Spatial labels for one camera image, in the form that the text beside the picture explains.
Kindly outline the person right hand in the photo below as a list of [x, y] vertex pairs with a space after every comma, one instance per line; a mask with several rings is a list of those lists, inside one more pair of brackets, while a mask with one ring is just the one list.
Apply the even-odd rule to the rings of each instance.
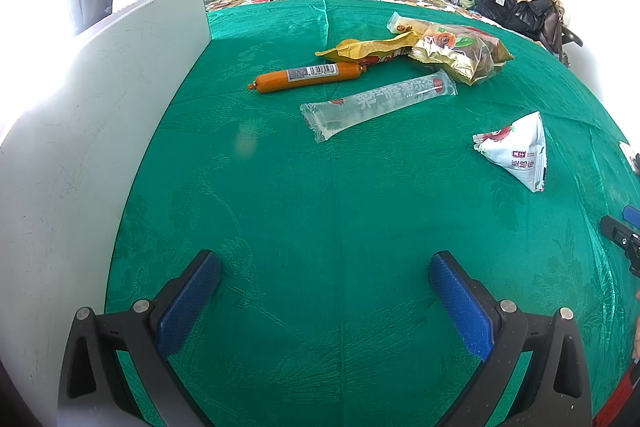
[[[639, 289], [634, 294], [634, 298], [636, 298], [638, 303], [640, 303]], [[634, 347], [632, 347], [631, 358], [633, 358], [634, 361], [637, 361], [637, 362], [640, 360], [640, 315], [639, 314], [638, 314], [638, 317], [636, 318], [636, 321], [634, 322]]]

